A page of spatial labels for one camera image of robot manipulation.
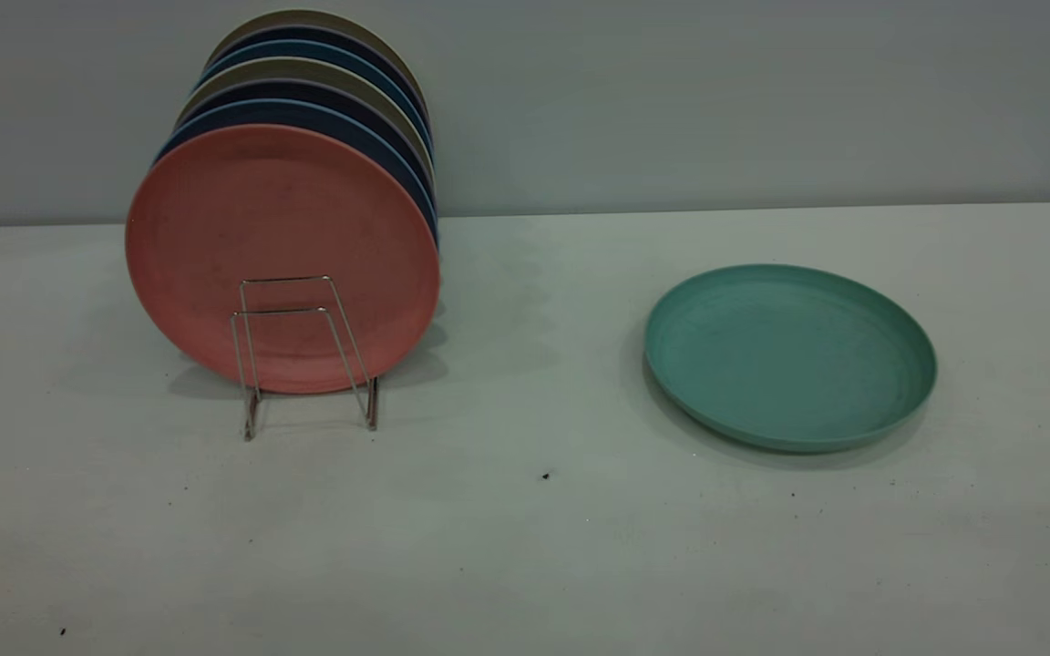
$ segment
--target green plate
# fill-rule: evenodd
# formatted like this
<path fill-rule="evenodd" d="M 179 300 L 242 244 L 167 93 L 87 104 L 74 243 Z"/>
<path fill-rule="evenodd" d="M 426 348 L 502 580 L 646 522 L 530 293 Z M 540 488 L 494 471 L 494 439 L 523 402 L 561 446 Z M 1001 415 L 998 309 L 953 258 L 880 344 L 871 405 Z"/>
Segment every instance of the green plate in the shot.
<path fill-rule="evenodd" d="M 799 266 L 734 266 L 655 304 L 646 360 L 675 403 L 721 435 L 789 452 L 886 436 L 934 386 L 921 325 L 853 279 Z"/>

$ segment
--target gray wall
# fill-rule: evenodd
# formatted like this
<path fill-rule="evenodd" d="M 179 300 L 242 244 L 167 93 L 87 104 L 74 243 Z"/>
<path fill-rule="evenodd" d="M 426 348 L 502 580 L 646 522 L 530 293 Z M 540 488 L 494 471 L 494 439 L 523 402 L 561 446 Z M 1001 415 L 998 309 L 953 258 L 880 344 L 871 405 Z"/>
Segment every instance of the gray wall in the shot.
<path fill-rule="evenodd" d="M 120 220 L 252 0 L 0 0 L 0 221 Z M 443 213 L 1050 199 L 1050 0 L 342 0 Z"/>

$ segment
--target white table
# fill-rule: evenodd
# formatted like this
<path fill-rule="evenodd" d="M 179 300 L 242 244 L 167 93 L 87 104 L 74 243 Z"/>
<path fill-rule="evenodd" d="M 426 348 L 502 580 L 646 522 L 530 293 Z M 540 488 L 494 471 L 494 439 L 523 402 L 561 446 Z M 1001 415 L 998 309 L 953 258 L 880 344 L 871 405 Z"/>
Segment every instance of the white table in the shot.
<path fill-rule="evenodd" d="M 350 396 L 271 399 L 246 444 L 121 227 L 0 228 L 0 653 L 1050 653 L 1050 204 L 441 232 L 379 431 Z M 668 405 L 647 312 L 753 261 L 917 317 L 921 420 L 805 458 Z"/>

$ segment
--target pink plate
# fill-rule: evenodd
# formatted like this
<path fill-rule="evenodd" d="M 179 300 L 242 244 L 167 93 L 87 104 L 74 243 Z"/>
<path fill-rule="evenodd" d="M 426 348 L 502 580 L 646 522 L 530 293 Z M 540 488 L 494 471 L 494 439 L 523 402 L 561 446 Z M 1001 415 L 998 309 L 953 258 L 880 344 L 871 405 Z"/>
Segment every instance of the pink plate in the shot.
<path fill-rule="evenodd" d="M 136 191 L 125 247 L 158 327 L 233 381 L 230 315 L 243 279 L 334 278 L 372 377 L 416 347 L 440 294 L 432 233 L 403 187 L 358 150 L 288 126 L 216 129 L 172 150 Z M 329 308 L 362 381 L 326 282 L 247 287 L 246 298 L 251 311 Z M 250 325 L 262 389 L 350 386 L 323 315 L 254 316 Z"/>

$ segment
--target plate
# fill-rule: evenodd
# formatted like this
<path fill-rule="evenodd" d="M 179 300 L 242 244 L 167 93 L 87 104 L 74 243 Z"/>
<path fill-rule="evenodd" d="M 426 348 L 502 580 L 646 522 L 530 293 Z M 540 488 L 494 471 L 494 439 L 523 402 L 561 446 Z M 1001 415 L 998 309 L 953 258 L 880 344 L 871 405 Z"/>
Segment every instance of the plate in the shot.
<path fill-rule="evenodd" d="M 172 149 L 136 191 L 125 250 L 151 320 L 233 381 L 243 279 L 332 275 L 373 377 L 414 348 L 440 290 L 432 235 L 400 183 L 358 150 L 291 126 L 222 128 Z M 334 308 L 324 282 L 251 287 L 247 299 L 251 310 Z M 251 327 L 264 389 L 350 386 L 326 317 L 253 317 Z"/>
<path fill-rule="evenodd" d="M 899 304 L 798 266 L 687 279 L 651 312 L 646 360 L 700 423 L 789 452 L 886 436 L 916 414 L 937 377 L 929 338 Z"/>
<path fill-rule="evenodd" d="M 391 78 L 387 78 L 387 75 L 384 75 L 383 71 L 380 71 L 371 65 L 371 63 L 346 50 L 335 48 L 333 45 L 322 45 L 314 41 L 299 40 L 266 41 L 255 43 L 255 45 L 238 45 L 237 48 L 230 50 L 228 55 L 225 55 L 215 64 L 205 69 L 196 86 L 202 86 L 207 80 L 212 79 L 213 76 L 224 70 L 230 69 L 230 67 L 245 62 L 252 62 L 254 59 L 268 58 L 313 59 L 316 62 L 324 62 L 350 70 L 354 75 L 359 76 L 359 78 L 368 80 L 376 88 L 379 88 L 380 91 L 386 93 L 388 99 L 395 101 L 400 109 L 403 109 L 404 114 L 416 125 L 420 136 L 424 139 L 425 144 L 430 149 L 432 134 L 428 133 L 428 126 L 426 126 L 424 117 L 420 113 L 421 109 L 416 107 L 412 103 L 412 100 L 408 100 L 404 90 L 401 90 L 396 83 L 392 82 Z"/>
<path fill-rule="evenodd" d="M 314 9 L 282 9 L 252 18 L 252 20 L 239 25 L 237 29 L 226 35 L 222 42 L 217 43 L 217 48 L 213 49 L 212 55 L 209 55 L 209 61 L 205 63 L 205 67 L 209 67 L 210 64 L 216 62 L 217 59 L 225 56 L 225 51 L 229 50 L 231 45 L 243 40 L 243 38 L 250 37 L 251 34 L 276 28 L 276 26 L 293 25 L 317 26 L 317 28 L 337 31 L 346 35 L 346 37 L 354 38 L 355 41 L 363 45 L 370 46 L 372 50 L 382 55 L 384 59 L 387 59 L 393 66 L 399 69 L 400 75 L 403 76 L 404 80 L 407 80 L 410 86 L 416 91 L 421 106 L 424 105 L 424 91 L 421 90 L 416 76 L 412 75 L 412 69 L 404 63 L 403 59 L 400 59 L 396 50 L 393 50 L 391 45 L 387 45 L 387 42 L 384 42 L 374 31 L 369 30 L 365 26 L 357 22 L 349 21 L 344 17 L 334 16 L 334 14 L 316 12 Z"/>
<path fill-rule="evenodd" d="M 433 185 L 434 173 L 429 163 L 425 163 L 421 154 L 407 142 L 403 133 L 396 129 L 390 121 L 382 114 L 368 107 L 355 97 L 339 91 L 338 88 L 321 86 L 302 80 L 264 80 L 264 82 L 251 82 L 226 88 L 220 93 L 210 96 L 208 100 L 196 105 L 192 111 L 184 117 L 184 121 L 190 121 L 193 117 L 204 114 L 209 109 L 224 107 L 243 100 L 300 100 L 303 103 L 318 105 L 334 109 L 334 111 L 354 118 L 362 123 L 366 129 L 372 130 L 387 142 L 401 157 L 412 165 L 414 173 L 424 185 L 428 195 L 435 198 Z"/>
<path fill-rule="evenodd" d="M 275 28 L 257 30 L 247 34 L 244 38 L 239 38 L 236 42 L 231 43 L 228 48 L 225 49 L 222 58 L 224 58 L 225 55 L 236 51 L 237 49 L 246 48 L 250 45 L 257 45 L 258 43 L 267 41 L 279 40 L 314 41 L 316 43 L 323 43 L 324 45 L 333 45 L 336 46 L 336 48 L 342 48 L 343 50 L 358 55 L 359 58 L 366 59 L 368 63 L 371 63 L 372 66 L 382 70 L 383 75 L 386 75 L 387 78 L 392 79 L 392 82 L 395 82 L 397 86 L 403 88 L 410 99 L 416 101 L 417 107 L 420 108 L 420 112 L 426 117 L 424 97 L 422 97 L 422 93 L 419 91 L 419 87 L 413 86 L 411 80 L 405 78 L 403 72 L 397 69 L 397 67 L 395 67 L 375 48 L 371 48 L 370 45 L 357 40 L 357 38 L 348 37 L 348 35 L 340 31 L 309 25 L 275 26 Z"/>
<path fill-rule="evenodd" d="M 417 178 L 412 166 L 400 156 L 387 142 L 366 129 L 359 121 L 318 105 L 298 100 L 242 100 L 209 109 L 182 125 L 164 144 L 158 161 L 172 152 L 172 149 L 187 144 L 213 129 L 230 128 L 234 125 L 273 124 L 291 128 L 312 130 L 358 150 L 359 153 L 382 166 L 401 187 L 407 191 L 422 217 L 428 225 L 433 239 L 437 239 L 437 211 L 432 196 Z"/>
<path fill-rule="evenodd" d="M 238 64 L 229 70 L 222 71 L 189 96 L 177 115 L 177 126 L 183 124 L 186 117 L 193 114 L 193 109 L 196 109 L 198 105 L 211 97 L 225 92 L 231 87 L 261 82 L 261 80 L 300 80 L 300 82 L 312 82 L 337 88 L 339 91 L 354 96 L 368 107 L 374 108 L 388 123 L 395 125 L 400 134 L 403 134 L 404 139 L 411 142 L 416 152 L 420 153 L 422 162 L 432 162 L 432 153 L 424 143 L 424 139 L 420 136 L 416 126 L 412 124 L 407 114 L 404 114 L 403 109 L 397 107 L 395 101 L 388 99 L 386 93 L 350 70 L 333 64 L 315 62 L 312 59 L 255 59 L 252 62 Z"/>

